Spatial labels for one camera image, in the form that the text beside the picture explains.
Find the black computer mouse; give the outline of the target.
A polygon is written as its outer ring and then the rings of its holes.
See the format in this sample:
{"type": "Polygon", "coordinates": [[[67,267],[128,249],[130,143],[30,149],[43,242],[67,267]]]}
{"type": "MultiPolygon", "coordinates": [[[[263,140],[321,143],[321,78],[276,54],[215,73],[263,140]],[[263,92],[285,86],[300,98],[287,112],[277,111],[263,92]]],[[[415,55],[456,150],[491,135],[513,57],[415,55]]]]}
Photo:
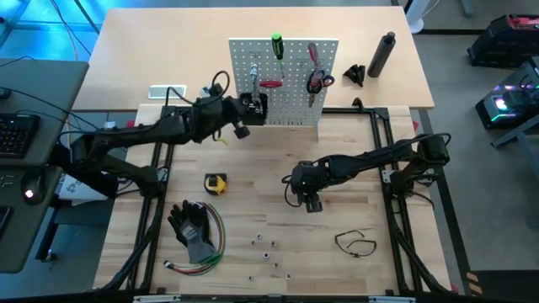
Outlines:
{"type": "Polygon", "coordinates": [[[45,177],[42,174],[26,174],[21,180],[21,192],[28,205],[40,204],[46,196],[45,177]]]}

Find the blue red scissors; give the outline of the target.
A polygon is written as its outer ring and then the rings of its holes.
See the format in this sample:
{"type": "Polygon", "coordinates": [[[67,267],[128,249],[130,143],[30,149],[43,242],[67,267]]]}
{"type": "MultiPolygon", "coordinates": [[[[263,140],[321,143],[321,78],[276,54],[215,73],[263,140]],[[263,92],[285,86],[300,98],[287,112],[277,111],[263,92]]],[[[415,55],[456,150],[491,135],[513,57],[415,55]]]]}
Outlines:
{"type": "Polygon", "coordinates": [[[316,95],[319,94],[323,88],[329,87],[334,84],[334,77],[327,74],[322,69],[317,69],[308,78],[306,84],[306,90],[308,94],[308,106],[311,108],[314,105],[316,95]]]}

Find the yellow black tape measure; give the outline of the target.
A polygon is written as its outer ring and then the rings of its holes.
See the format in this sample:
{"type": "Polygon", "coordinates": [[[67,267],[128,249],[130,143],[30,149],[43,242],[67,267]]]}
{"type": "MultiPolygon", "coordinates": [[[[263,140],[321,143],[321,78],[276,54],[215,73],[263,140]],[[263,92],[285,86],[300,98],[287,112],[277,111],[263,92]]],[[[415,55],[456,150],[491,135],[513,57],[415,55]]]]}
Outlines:
{"type": "Polygon", "coordinates": [[[227,190],[227,175],[225,173],[207,173],[204,188],[210,195],[221,195],[227,190]]]}

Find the green black screwdriver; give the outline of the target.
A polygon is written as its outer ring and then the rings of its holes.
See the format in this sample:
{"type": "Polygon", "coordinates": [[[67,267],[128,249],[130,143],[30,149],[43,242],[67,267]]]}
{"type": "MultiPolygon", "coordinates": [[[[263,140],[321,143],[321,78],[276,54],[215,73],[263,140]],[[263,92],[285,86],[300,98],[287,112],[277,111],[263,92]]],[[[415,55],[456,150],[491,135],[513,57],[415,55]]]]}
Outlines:
{"type": "Polygon", "coordinates": [[[271,43],[272,43],[272,48],[273,48],[275,58],[280,64],[281,78],[284,79],[285,78],[284,63],[283,63],[284,44],[283,44],[282,35],[280,33],[273,33],[271,35],[271,43]]]}

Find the red clear-handled screwdriver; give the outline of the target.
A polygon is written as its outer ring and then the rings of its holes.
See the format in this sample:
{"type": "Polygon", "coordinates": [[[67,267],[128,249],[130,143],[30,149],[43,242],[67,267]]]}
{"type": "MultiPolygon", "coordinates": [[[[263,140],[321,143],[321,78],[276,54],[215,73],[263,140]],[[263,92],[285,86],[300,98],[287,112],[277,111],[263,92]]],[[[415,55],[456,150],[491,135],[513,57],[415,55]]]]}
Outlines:
{"type": "Polygon", "coordinates": [[[313,62],[314,68],[316,70],[319,69],[319,57],[318,57],[318,49],[315,43],[309,43],[307,46],[309,56],[311,57],[311,60],[313,62]]]}

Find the black cylinder bottle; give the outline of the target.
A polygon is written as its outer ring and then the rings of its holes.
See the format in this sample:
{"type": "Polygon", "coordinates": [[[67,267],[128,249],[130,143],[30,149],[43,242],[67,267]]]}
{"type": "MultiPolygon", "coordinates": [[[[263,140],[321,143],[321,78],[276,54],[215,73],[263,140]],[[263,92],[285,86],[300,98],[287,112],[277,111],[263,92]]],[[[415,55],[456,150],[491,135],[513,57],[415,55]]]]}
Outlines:
{"type": "Polygon", "coordinates": [[[371,59],[371,63],[367,70],[369,77],[379,77],[382,73],[383,67],[387,63],[387,59],[392,53],[394,46],[396,45],[396,35],[394,32],[389,31],[381,37],[381,40],[376,48],[375,54],[371,59]]]}

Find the black angled bar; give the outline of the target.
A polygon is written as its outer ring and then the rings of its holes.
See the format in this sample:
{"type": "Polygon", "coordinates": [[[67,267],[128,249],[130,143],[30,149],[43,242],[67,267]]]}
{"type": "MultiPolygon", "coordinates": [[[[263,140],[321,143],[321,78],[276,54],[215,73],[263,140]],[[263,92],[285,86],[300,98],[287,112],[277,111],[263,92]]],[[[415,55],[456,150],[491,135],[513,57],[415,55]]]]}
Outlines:
{"type": "Polygon", "coordinates": [[[60,167],[64,173],[89,186],[89,188],[114,198],[118,189],[117,177],[101,173],[99,166],[90,164],[76,164],[71,160],[71,154],[62,144],[56,144],[47,160],[54,167],[60,167]]]}

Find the red T-handle hex key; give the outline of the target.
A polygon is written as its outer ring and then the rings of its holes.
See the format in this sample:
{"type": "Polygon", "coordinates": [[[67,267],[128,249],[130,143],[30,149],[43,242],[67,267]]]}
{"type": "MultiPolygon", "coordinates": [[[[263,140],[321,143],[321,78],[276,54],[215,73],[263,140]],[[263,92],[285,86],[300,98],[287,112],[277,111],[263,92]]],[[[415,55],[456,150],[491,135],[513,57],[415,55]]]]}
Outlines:
{"type": "Polygon", "coordinates": [[[256,88],[265,88],[269,91],[268,103],[270,104],[273,98],[273,92],[276,88],[281,88],[283,86],[282,81],[277,80],[263,80],[255,85],[256,88]]]}

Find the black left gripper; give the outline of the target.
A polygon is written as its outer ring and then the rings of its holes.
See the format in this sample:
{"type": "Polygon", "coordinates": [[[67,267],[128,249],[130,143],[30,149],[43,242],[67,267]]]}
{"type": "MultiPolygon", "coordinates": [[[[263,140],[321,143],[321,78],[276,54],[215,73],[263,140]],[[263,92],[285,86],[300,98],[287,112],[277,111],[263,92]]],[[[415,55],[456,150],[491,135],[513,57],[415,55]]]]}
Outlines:
{"type": "Polygon", "coordinates": [[[208,97],[200,98],[200,139],[204,140],[210,136],[216,140],[220,137],[221,129],[228,124],[232,124],[238,139],[249,136],[250,130],[243,122],[253,122],[253,116],[246,112],[246,108],[253,107],[252,100],[224,98],[224,89],[219,83],[212,84],[208,93],[208,97]]]}

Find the white smartphone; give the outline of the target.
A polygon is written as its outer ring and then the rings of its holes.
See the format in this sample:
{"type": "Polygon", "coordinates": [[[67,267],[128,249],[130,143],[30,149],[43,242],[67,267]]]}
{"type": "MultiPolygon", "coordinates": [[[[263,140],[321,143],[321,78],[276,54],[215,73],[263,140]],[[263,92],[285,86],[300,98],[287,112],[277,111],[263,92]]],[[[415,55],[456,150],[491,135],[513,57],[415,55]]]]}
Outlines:
{"type": "Polygon", "coordinates": [[[173,90],[170,90],[169,93],[167,93],[168,88],[173,88],[182,96],[185,96],[186,91],[187,91],[187,86],[183,84],[176,84],[176,85],[157,84],[157,85],[152,85],[149,87],[148,98],[149,99],[165,99],[166,96],[168,96],[171,99],[179,99],[179,96],[173,90]]]}

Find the white printed sheet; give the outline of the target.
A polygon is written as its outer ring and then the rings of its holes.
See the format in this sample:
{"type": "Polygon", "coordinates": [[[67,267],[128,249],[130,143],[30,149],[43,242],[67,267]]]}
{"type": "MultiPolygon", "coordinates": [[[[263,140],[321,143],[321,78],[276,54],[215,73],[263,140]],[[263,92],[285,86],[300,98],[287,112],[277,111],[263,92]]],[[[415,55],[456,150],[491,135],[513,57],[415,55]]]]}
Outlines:
{"type": "Polygon", "coordinates": [[[108,199],[107,196],[91,189],[87,184],[75,179],[69,174],[63,175],[58,197],[61,200],[71,201],[73,206],[108,199]]]}

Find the black backlit keyboard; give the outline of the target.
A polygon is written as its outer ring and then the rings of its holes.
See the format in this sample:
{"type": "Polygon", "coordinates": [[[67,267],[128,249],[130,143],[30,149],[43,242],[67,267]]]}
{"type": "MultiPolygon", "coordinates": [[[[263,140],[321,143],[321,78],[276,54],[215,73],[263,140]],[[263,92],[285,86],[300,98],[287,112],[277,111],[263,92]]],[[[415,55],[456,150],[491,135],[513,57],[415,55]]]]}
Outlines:
{"type": "Polygon", "coordinates": [[[0,158],[23,159],[39,129],[35,114],[0,114],[0,158]]]}

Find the white metal pegboard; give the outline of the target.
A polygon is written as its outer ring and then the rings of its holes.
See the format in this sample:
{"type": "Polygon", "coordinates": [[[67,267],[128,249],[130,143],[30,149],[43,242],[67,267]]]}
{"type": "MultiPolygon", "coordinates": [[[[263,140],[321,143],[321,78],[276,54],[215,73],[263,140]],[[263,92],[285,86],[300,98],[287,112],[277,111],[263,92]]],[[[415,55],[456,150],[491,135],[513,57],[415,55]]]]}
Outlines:
{"type": "Polygon", "coordinates": [[[308,106],[306,84],[316,71],[307,46],[315,43],[318,49],[319,69],[332,76],[334,59],[339,46],[337,39],[284,38],[284,73],[281,78],[280,64],[276,60],[271,38],[230,38],[233,78],[236,93],[252,93],[251,73],[257,72],[257,84],[263,80],[282,81],[283,86],[273,92],[268,103],[265,125],[315,125],[323,112],[328,88],[316,95],[314,105],[308,106]]]}

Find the black grey work glove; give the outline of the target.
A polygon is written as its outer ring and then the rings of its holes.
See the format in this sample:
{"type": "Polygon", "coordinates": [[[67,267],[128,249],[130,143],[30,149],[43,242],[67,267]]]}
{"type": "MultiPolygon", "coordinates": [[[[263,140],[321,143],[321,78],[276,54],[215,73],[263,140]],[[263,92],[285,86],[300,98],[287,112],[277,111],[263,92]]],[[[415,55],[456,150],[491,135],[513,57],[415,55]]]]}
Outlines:
{"type": "Polygon", "coordinates": [[[168,216],[176,239],[188,250],[191,264],[205,263],[216,254],[211,241],[210,222],[204,205],[184,200],[181,207],[173,205],[168,216]]]}

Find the light wooden desk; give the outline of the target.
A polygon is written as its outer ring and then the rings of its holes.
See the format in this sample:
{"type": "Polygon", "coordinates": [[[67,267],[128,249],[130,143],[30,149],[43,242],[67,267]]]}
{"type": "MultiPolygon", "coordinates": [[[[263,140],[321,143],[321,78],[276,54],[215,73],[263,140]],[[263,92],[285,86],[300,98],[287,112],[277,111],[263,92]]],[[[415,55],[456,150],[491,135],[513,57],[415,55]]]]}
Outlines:
{"type": "Polygon", "coordinates": [[[135,110],[153,84],[183,84],[188,98],[220,70],[232,68],[232,37],[335,38],[330,106],[355,98],[369,106],[434,107],[423,67],[400,7],[115,8],[105,18],[75,101],[79,111],[135,110]],[[344,78],[366,65],[381,37],[397,44],[377,78],[357,86],[344,78]]]}

